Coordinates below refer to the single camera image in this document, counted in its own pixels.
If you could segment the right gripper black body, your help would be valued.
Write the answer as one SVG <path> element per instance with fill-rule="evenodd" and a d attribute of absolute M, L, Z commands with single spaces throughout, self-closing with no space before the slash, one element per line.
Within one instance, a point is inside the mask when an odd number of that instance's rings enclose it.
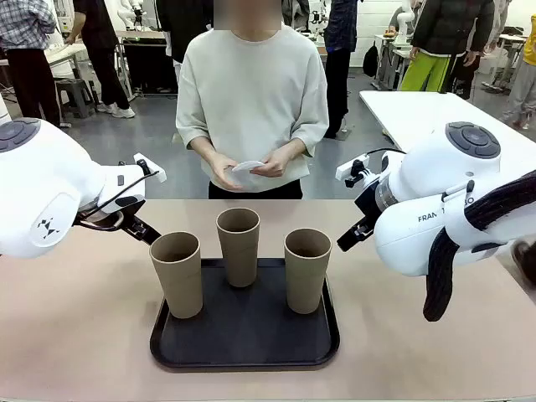
<path fill-rule="evenodd" d="M 379 217 L 379 207 L 375 199 L 375 191 L 379 181 L 375 180 L 363 188 L 361 194 L 355 199 L 354 203 L 363 213 L 363 218 L 358 221 L 360 226 L 375 226 Z"/>

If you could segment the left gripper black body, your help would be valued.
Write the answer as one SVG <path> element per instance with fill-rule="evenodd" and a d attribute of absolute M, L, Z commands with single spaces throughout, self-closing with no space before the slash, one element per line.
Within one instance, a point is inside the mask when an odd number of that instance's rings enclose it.
<path fill-rule="evenodd" d="M 129 196 L 119 199 L 119 209 L 116 211 L 117 221 L 114 225 L 118 229 L 135 229 L 142 225 L 142 220 L 137 217 L 137 212 L 145 204 L 144 198 Z"/>

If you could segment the person's right hand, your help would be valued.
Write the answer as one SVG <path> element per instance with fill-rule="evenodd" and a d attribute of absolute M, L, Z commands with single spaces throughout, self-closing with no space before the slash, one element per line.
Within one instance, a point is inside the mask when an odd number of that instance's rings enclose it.
<path fill-rule="evenodd" d="M 212 169 L 216 181 L 222 188 L 229 191 L 241 191 L 243 189 L 239 184 L 233 182 L 227 173 L 238 165 L 236 161 L 216 152 L 208 156 L 207 162 Z"/>

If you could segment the person's left hand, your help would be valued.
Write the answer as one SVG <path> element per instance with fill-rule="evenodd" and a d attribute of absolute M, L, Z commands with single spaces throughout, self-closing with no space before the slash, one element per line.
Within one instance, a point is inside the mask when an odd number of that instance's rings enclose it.
<path fill-rule="evenodd" d="M 277 149 L 267 157 L 262 166 L 255 167 L 250 172 L 267 178 L 281 177 L 286 170 L 289 158 L 287 151 L 283 148 Z"/>

